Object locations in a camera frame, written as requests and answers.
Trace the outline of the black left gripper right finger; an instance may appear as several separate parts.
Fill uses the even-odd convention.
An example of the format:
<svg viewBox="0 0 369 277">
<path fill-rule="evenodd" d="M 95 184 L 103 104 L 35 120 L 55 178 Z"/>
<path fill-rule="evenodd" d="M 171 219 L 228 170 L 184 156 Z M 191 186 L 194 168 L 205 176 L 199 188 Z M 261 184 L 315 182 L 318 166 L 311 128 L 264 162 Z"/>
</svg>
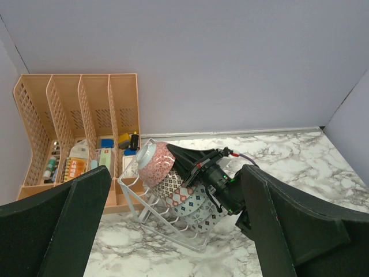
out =
<svg viewBox="0 0 369 277">
<path fill-rule="evenodd" d="M 368 276 L 368 214 L 287 185 L 255 166 L 242 185 L 263 276 Z"/>
</svg>

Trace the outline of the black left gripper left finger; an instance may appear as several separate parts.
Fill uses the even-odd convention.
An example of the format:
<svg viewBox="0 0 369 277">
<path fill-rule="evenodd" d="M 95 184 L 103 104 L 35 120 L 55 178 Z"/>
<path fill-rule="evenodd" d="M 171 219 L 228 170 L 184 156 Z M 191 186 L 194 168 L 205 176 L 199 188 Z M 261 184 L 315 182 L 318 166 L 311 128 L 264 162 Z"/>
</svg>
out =
<svg viewBox="0 0 369 277">
<path fill-rule="evenodd" d="M 83 276 L 110 187 L 99 166 L 1 206 L 1 276 Z"/>
</svg>

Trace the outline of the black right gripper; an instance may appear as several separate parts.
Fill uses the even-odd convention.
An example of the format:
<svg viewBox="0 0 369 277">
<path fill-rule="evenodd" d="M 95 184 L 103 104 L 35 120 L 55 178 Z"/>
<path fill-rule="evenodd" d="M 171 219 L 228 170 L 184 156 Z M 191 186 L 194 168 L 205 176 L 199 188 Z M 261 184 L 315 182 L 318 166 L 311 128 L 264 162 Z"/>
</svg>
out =
<svg viewBox="0 0 369 277">
<path fill-rule="evenodd" d="M 202 182 L 210 199 L 216 199 L 229 215 L 245 210 L 240 178 L 231 178 L 219 166 L 224 157 L 222 150 L 193 150 L 168 144 L 167 149 L 175 157 L 173 168 L 179 173 L 187 187 Z"/>
</svg>

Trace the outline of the brown checker patterned bowl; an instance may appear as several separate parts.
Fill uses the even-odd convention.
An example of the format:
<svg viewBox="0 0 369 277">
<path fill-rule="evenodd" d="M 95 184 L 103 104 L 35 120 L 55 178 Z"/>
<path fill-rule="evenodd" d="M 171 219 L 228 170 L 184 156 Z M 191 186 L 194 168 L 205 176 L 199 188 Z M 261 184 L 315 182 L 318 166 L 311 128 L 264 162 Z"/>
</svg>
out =
<svg viewBox="0 0 369 277">
<path fill-rule="evenodd" d="M 182 183 L 183 179 L 179 175 L 178 171 L 171 169 L 165 178 L 158 185 L 152 188 L 152 191 L 156 197 L 165 199 L 179 188 Z"/>
</svg>

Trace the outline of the black leaf patterned bowl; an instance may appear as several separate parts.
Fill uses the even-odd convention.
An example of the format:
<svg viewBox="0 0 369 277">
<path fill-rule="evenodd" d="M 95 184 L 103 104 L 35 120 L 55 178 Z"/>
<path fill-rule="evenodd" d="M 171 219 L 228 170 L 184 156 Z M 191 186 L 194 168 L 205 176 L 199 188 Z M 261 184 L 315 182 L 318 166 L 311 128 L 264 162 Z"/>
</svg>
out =
<svg viewBox="0 0 369 277">
<path fill-rule="evenodd" d="M 136 154 L 138 175 L 150 188 L 158 185 L 174 165 L 175 157 L 167 145 L 165 142 L 145 145 Z"/>
</svg>

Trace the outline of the blue triangle patterned bowl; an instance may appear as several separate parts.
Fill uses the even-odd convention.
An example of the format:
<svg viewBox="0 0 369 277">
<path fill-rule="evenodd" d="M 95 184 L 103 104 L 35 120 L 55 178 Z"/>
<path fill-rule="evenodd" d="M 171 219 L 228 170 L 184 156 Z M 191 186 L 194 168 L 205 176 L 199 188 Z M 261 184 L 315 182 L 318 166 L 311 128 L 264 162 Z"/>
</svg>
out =
<svg viewBox="0 0 369 277">
<path fill-rule="evenodd" d="M 185 202 L 173 207 L 172 211 L 176 216 L 187 216 L 196 211 L 207 198 L 205 187 L 203 185 L 198 186 Z"/>
</svg>

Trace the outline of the blue floral patterned bowl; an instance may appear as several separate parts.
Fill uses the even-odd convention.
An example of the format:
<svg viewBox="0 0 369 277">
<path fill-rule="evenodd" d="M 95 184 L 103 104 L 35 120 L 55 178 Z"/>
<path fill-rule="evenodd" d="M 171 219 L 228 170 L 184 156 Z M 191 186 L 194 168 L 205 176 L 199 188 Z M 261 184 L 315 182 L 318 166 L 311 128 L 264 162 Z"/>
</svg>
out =
<svg viewBox="0 0 369 277">
<path fill-rule="evenodd" d="M 183 219 L 189 225 L 201 223 L 216 210 L 215 205 L 210 201 L 204 201 L 194 212 Z"/>
</svg>

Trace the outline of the red patterned bowl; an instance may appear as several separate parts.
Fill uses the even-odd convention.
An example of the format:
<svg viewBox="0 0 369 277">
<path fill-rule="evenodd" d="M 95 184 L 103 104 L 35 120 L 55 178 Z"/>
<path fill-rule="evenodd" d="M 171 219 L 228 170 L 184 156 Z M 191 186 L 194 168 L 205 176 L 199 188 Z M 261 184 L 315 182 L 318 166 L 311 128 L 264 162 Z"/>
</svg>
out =
<svg viewBox="0 0 369 277">
<path fill-rule="evenodd" d="M 177 188 L 173 193 L 165 198 L 166 206 L 169 208 L 179 206 L 180 204 L 184 203 L 195 192 L 196 189 L 196 186 L 190 188 L 181 186 Z"/>
</svg>

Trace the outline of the white petal patterned bowl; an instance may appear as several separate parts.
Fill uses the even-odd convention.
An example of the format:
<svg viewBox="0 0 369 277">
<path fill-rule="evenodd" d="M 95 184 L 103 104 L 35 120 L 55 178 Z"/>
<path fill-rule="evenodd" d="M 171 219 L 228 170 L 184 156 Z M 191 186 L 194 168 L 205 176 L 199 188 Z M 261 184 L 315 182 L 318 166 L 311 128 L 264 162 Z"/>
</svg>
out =
<svg viewBox="0 0 369 277">
<path fill-rule="evenodd" d="M 213 228 L 223 216 L 223 212 L 218 212 L 216 209 L 212 209 L 212 213 L 210 215 L 196 219 L 195 223 L 191 226 L 191 229 L 196 233 L 205 233 Z"/>
</svg>

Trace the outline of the white diamond patterned bowl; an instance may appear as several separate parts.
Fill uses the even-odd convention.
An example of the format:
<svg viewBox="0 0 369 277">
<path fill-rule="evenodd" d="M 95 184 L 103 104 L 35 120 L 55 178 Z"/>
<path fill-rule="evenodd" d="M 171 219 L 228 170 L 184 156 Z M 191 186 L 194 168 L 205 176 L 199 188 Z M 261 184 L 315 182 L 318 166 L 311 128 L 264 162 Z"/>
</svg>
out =
<svg viewBox="0 0 369 277">
<path fill-rule="evenodd" d="M 194 226 L 197 233 L 205 233 L 211 230 L 218 222 L 227 215 L 226 212 L 218 213 L 217 211 L 209 215 L 206 219 Z"/>
</svg>

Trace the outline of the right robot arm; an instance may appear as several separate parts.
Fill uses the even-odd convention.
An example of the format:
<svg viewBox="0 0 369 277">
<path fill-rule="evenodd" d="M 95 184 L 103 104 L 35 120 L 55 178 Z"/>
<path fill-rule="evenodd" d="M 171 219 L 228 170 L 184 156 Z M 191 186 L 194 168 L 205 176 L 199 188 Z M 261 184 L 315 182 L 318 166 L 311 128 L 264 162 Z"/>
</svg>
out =
<svg viewBox="0 0 369 277">
<path fill-rule="evenodd" d="M 256 162 L 244 154 L 227 147 L 224 149 L 194 150 L 168 144 L 167 149 L 175 157 L 173 169 L 184 180 L 187 188 L 203 184 L 205 193 L 218 212 L 227 215 L 239 215 L 235 225 L 242 234 L 251 238 L 251 223 L 242 191 L 241 171 L 234 177 L 228 176 L 219 162 L 227 156 L 242 157 L 256 165 Z"/>
</svg>

